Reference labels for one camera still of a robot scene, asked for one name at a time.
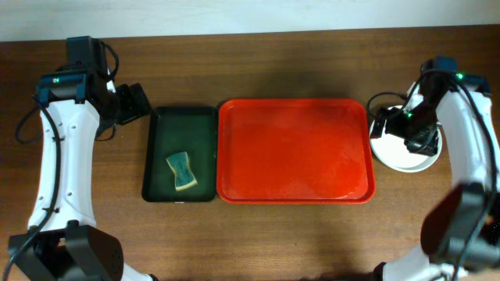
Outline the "white plate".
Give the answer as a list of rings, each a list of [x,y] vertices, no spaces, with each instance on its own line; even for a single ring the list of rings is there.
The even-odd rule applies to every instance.
[[[437,130],[437,154],[433,156],[410,152],[401,137],[386,132],[386,121],[373,121],[370,126],[370,146],[378,160],[391,169],[417,173],[431,167],[440,156],[443,141]]]

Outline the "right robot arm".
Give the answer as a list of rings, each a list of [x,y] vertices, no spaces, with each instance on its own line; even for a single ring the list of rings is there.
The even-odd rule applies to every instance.
[[[370,139],[402,139],[408,155],[434,157],[446,141],[452,189],[426,216],[420,243],[380,263],[373,280],[457,280],[499,268],[499,144],[485,76],[459,71],[455,59],[426,61],[400,107],[372,115]]]

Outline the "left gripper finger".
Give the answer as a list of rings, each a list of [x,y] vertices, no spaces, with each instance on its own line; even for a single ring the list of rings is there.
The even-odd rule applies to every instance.
[[[131,111],[135,117],[146,116],[151,111],[149,100],[140,84],[130,85],[131,92]]]
[[[125,125],[136,119],[136,106],[133,91],[130,86],[123,84],[116,89],[116,95],[119,102],[119,111],[116,116],[116,123]]]

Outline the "green yellow sponge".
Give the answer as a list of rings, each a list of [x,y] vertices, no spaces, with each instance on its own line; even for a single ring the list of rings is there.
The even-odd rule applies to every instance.
[[[174,188],[177,192],[198,184],[192,172],[190,158],[186,151],[177,152],[168,156],[166,162],[174,174]]]

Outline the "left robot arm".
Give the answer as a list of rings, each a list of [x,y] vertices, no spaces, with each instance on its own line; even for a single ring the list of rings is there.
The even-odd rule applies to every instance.
[[[43,129],[37,200],[27,233],[9,238],[2,278],[17,267],[31,280],[153,280],[125,263],[117,238],[97,229],[91,201],[95,140],[149,114],[141,85],[66,71],[43,76],[33,99]]]

